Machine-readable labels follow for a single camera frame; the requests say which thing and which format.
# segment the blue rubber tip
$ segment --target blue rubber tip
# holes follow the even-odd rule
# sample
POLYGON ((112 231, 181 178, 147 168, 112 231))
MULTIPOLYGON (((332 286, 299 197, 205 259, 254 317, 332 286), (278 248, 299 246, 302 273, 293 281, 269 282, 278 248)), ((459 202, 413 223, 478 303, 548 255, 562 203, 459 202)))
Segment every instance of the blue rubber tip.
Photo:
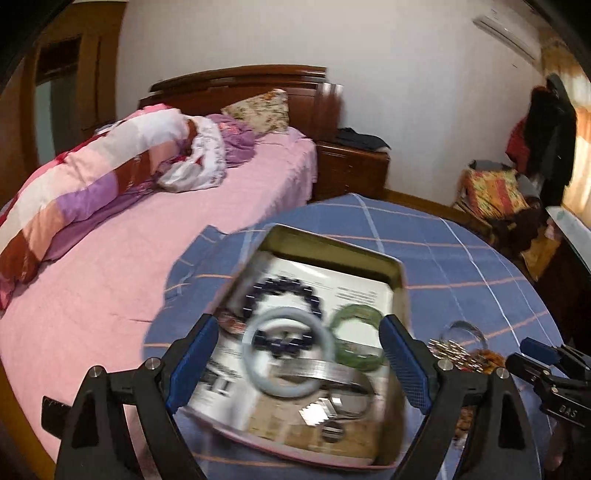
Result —
POLYGON ((218 333, 217 320, 215 317, 209 317, 171 375, 170 392, 166 400, 166 407, 171 414, 176 413, 180 407, 189 403, 191 395, 203 375, 207 361, 217 345, 218 333))
POLYGON ((538 362, 546 365, 556 365, 560 362, 560 355, 556 351, 556 348, 545 345, 530 337, 525 338, 521 342, 519 349, 524 355, 535 358, 538 362))
POLYGON ((379 341, 408 402, 426 415, 431 410, 428 378, 412 349, 407 345, 405 336, 410 338, 410 335, 406 329, 402 332, 400 328, 404 329, 404 326, 400 324, 397 329, 389 317, 384 318, 379 325, 379 341))

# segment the wooden wardrobe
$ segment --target wooden wardrobe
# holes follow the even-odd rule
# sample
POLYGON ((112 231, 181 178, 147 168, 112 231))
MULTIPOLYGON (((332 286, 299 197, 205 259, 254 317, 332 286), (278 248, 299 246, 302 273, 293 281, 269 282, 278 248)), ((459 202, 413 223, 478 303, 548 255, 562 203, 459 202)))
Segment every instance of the wooden wardrobe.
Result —
POLYGON ((35 125, 39 85, 54 80, 52 98, 61 90, 57 98, 69 97, 72 104, 52 112, 53 121, 64 124, 53 131, 56 154, 115 120, 117 49, 125 7, 125 2, 112 1, 70 5, 43 31, 0 94, 0 208, 40 166, 41 139, 35 125), (64 89, 64 79, 71 92, 64 89))

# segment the pink bed sheet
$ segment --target pink bed sheet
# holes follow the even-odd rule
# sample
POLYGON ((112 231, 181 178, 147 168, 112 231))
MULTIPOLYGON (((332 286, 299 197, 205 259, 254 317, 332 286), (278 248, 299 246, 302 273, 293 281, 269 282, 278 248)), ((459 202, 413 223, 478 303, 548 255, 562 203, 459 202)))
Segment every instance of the pink bed sheet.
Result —
MULTIPOLYGON (((141 363, 144 335, 163 305, 170 268, 199 232, 207 225, 233 232, 310 198, 316 177, 312 141, 285 134, 262 141, 256 156, 229 169, 221 186, 140 201, 17 290, 0 318, 0 357, 54 460, 59 440, 41 428, 43 395, 72 404, 92 365, 118 371, 141 363)), ((131 433, 141 435, 137 424, 131 433)))

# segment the blue gripper pad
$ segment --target blue gripper pad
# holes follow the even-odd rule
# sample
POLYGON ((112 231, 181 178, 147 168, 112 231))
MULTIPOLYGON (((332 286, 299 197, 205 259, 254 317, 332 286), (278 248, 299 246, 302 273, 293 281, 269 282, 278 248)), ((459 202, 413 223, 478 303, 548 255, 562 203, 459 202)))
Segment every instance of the blue gripper pad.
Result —
POLYGON ((215 317, 204 315, 185 338, 175 340, 164 354, 163 393, 168 394, 166 408, 171 414, 189 403, 217 345, 218 333, 215 317))
POLYGON ((427 345, 413 339, 396 315, 379 324, 379 341, 410 404, 426 415, 437 396, 435 362, 427 345))
POLYGON ((535 358, 538 362, 546 365, 556 365, 560 362, 560 355, 554 347, 545 345, 530 337, 522 340, 519 350, 524 355, 535 358))

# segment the screw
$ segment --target screw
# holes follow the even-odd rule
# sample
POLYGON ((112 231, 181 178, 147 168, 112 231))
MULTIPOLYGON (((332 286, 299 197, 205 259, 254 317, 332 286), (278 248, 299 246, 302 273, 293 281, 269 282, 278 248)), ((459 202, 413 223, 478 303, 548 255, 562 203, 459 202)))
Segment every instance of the screw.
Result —
POLYGON ((444 372, 449 372, 453 368, 453 363, 447 358, 442 358, 437 362, 437 366, 444 372))
POLYGON ((156 356, 148 358, 144 365, 148 370, 156 370, 160 366, 160 358, 156 356))
POLYGON ((499 378, 503 380, 509 378, 509 371, 506 368, 497 368, 496 374, 499 375, 499 378))
POLYGON ((90 370, 88 370, 88 376, 91 378, 96 378, 100 376, 102 372, 103 368, 99 365, 95 365, 94 367, 90 367, 90 370))

